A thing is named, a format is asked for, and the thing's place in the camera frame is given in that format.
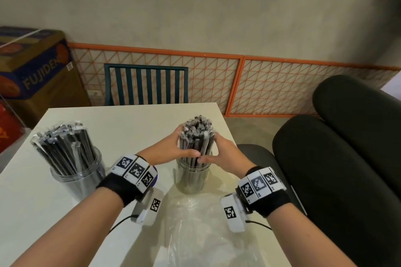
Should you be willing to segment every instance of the teal chair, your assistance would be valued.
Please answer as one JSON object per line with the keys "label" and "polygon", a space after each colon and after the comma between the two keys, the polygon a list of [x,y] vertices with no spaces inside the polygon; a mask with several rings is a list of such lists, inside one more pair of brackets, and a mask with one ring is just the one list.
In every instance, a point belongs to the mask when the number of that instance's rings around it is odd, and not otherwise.
{"label": "teal chair", "polygon": [[118,99],[120,105],[125,105],[124,91],[123,91],[123,80],[121,77],[121,69],[125,69],[127,77],[127,88],[128,88],[128,102],[133,105],[133,87],[132,87],[132,75],[131,69],[136,70],[136,84],[138,90],[139,104],[143,105],[143,88],[142,88],[142,69],[146,70],[146,85],[148,88],[148,104],[153,104],[152,99],[152,76],[151,71],[156,71],[156,97],[157,103],[162,103],[162,81],[161,71],[166,71],[166,103],[171,103],[171,92],[170,92],[170,73],[174,71],[175,74],[175,103],[180,102],[180,71],[184,72],[184,103],[188,103],[188,68],[187,67],[168,67],[161,65],[120,65],[113,63],[104,64],[105,73],[105,106],[113,106],[113,95],[112,95],[112,80],[110,76],[110,69],[114,68],[115,78],[117,80]]}

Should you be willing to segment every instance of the concrete floor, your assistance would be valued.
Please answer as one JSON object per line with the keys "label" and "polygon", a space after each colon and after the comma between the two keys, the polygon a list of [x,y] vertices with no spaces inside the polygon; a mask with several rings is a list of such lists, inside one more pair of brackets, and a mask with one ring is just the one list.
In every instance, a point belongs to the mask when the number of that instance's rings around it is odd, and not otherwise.
{"label": "concrete floor", "polygon": [[273,137],[289,118],[225,118],[236,144],[260,145],[273,153]]}

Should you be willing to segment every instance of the orange frame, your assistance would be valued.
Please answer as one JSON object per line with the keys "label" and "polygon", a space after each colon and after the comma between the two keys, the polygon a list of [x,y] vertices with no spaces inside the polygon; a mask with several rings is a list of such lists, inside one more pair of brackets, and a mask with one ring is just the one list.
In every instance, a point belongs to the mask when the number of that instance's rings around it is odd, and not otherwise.
{"label": "orange frame", "polygon": [[205,53],[205,52],[191,52],[191,51],[178,51],[167,49],[149,49],[140,47],[124,47],[118,45],[97,45],[91,43],[76,43],[68,42],[68,46],[74,49],[91,49],[101,51],[118,51],[118,52],[132,52],[132,53],[149,53],[149,54],[164,54],[164,55],[177,55],[177,56],[190,56],[190,57],[212,57],[212,58],[226,58],[238,59],[237,71],[231,87],[230,96],[228,98],[227,107],[224,113],[225,117],[293,117],[294,114],[231,114],[231,108],[237,93],[239,81],[241,79],[242,71],[247,60],[260,60],[264,62],[288,62],[288,63],[306,63],[312,65],[329,65],[336,67],[353,67],[360,69],[379,69],[379,70],[392,70],[399,71],[400,67],[390,66],[377,66],[370,64],[357,64],[357,63],[343,63],[343,62],[324,62],[320,60],[306,60],[306,59],[293,59],[293,58],[280,58],[280,57],[263,57],[239,54],[223,54],[223,53]]}

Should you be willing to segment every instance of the gray wall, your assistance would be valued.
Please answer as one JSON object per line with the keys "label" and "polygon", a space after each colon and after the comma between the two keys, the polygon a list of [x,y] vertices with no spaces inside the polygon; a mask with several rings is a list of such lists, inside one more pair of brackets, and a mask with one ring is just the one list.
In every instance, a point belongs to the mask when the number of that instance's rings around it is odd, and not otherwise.
{"label": "gray wall", "polygon": [[380,15],[376,0],[0,0],[0,5],[0,24],[61,29],[75,42],[340,62],[362,61],[355,49]]}

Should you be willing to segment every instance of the grid panel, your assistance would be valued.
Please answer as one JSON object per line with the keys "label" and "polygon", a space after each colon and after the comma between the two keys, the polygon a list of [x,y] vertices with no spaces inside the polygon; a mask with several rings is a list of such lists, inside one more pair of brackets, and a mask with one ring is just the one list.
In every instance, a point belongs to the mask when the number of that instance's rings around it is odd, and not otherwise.
{"label": "grid panel", "polygon": [[[188,67],[188,101],[216,102],[222,113],[227,107],[230,90],[233,85],[238,59],[213,57],[190,57],[180,55],[163,55],[151,53],[132,53],[118,51],[101,51],[93,49],[72,48],[72,54],[86,89],[101,90],[105,95],[104,63],[121,63],[135,65],[166,65]],[[125,70],[122,69],[124,100],[128,104]],[[136,92],[136,71],[131,70],[134,88],[134,103],[138,103]],[[115,72],[112,69],[112,95],[114,104],[118,105],[118,91]],[[174,72],[170,75],[171,103],[174,103]],[[165,71],[162,71],[162,103],[166,102]],[[142,70],[143,99],[147,103],[146,72]],[[180,102],[183,102],[184,74],[180,73]],[[152,97],[156,103],[156,72],[152,71]],[[104,98],[91,97],[93,106],[102,106]]]}
{"label": "grid panel", "polygon": [[312,94],[326,78],[345,74],[381,88],[398,71],[246,60],[231,114],[316,114]]}

